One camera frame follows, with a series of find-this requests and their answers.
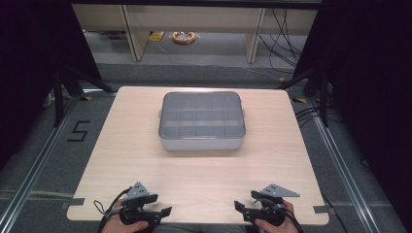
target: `container lid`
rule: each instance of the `container lid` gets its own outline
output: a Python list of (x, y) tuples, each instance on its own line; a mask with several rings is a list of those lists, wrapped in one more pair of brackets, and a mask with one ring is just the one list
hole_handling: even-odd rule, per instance
[(163, 140), (239, 139), (245, 132), (236, 92), (169, 92), (163, 98), (158, 128)]

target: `hand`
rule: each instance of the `hand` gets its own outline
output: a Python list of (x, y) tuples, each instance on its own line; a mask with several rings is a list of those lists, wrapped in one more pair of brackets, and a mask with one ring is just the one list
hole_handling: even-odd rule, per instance
[[(284, 200), (284, 204), (288, 211), (294, 213), (292, 203)], [(256, 219), (255, 224), (267, 233), (297, 233), (296, 227), (288, 217), (285, 217), (285, 221), (280, 226), (274, 226), (262, 219)]]
[[(119, 200), (115, 207), (121, 206), (123, 200)], [(138, 221), (131, 225), (124, 225), (121, 222), (119, 215), (110, 216), (106, 224), (103, 227), (102, 233), (134, 233), (146, 229), (149, 223), (146, 221)]]

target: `wire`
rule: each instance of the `wire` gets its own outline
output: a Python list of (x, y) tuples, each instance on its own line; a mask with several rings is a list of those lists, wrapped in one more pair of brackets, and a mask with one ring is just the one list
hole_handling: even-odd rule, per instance
[(292, 221), (294, 227), (296, 227), (297, 229), (297, 232), (303, 233), (302, 227), (300, 226), (299, 222), (297, 221), (296, 217), (294, 217), (294, 214), (291, 211), (285, 210), (282, 211), (282, 213), (285, 214), (285, 216)]
[(325, 199), (327, 204), (334, 210), (336, 218), (339, 220), (340, 224), (342, 225), (343, 230), (347, 233), (348, 229), (346, 228), (345, 224), (343, 223), (342, 218), (340, 218), (339, 214), (336, 212), (336, 209), (333, 207), (333, 205), (330, 203), (330, 201), (326, 198), (326, 196), (321, 192), (322, 197)]
[[(94, 206), (97, 208), (97, 210), (98, 210), (100, 213), (103, 213), (103, 217), (102, 217), (102, 219), (100, 220), (100, 224), (99, 224), (99, 228), (98, 228), (98, 230), (97, 230), (97, 233), (100, 233), (100, 232), (102, 231), (104, 225), (106, 225), (106, 222), (107, 222), (107, 220), (109, 219), (109, 214), (110, 214), (110, 212), (113, 210), (113, 207), (115, 206), (116, 202), (118, 202), (118, 200), (119, 200), (124, 194), (126, 194), (130, 189), (131, 189), (131, 187), (128, 188), (128, 189), (123, 190), (123, 191), (115, 198), (115, 200), (113, 200), (113, 202), (112, 202), (112, 204), (110, 205), (109, 209), (107, 209), (106, 211), (104, 211), (103, 205), (102, 205), (99, 201), (94, 200), (94, 202), (93, 202)], [(99, 207), (97, 207), (96, 203), (100, 203), (101, 209), (99, 209)]]
[[(297, 58), (296, 55), (297, 55), (297, 54), (298, 54), (298, 55), (301, 55), (302, 52), (301, 52), (301, 50), (297, 49), (296, 47), (294, 47), (294, 46), (292, 45), (291, 39), (290, 39), (290, 37), (289, 37), (289, 29), (288, 29), (288, 21), (287, 21), (288, 10), (287, 10), (287, 9), (284, 9), (284, 20), (283, 20), (282, 25), (281, 25), (281, 23), (279, 22), (279, 19), (276, 17), (276, 14), (275, 14), (275, 11), (274, 11), (273, 8), (272, 8), (272, 14), (273, 14), (273, 16), (274, 16), (275, 19), (276, 19), (276, 22), (277, 22), (277, 24), (278, 24), (278, 26), (279, 26), (280, 32), (279, 32), (278, 37), (276, 38), (276, 40), (273, 39), (272, 35), (270, 35), (270, 37), (272, 38), (272, 40), (274, 40), (275, 44), (277, 44), (281, 49), (290, 51), (291, 54), (292, 54), (292, 57), (293, 57), (293, 59), (294, 59), (294, 62), (297, 62), (298, 58)], [(278, 42), (278, 39), (279, 39), (279, 37), (280, 37), (281, 35), (283, 36), (283, 38), (285, 39), (285, 41), (288, 43), (289, 49), (284, 48), (283, 46), (281, 46), (281, 45), (279, 45), (279, 44), (277, 43), (277, 42)]]

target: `light wood tabletop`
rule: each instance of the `light wood tabletop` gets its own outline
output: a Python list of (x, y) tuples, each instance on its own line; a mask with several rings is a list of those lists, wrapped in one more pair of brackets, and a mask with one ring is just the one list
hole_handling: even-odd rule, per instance
[[(167, 151), (158, 136), (163, 97), (172, 91), (234, 91), (245, 112), (246, 134), (239, 150)], [(157, 202), (146, 210), (172, 207), (162, 222), (247, 224), (234, 209), (253, 204), (251, 190), (271, 183), (300, 197), (285, 197), (301, 224), (324, 225), (324, 206), (287, 92), (271, 89), (122, 87), (106, 118), (70, 206), (72, 220), (100, 220), (93, 201), (108, 208), (116, 196), (141, 182)]]

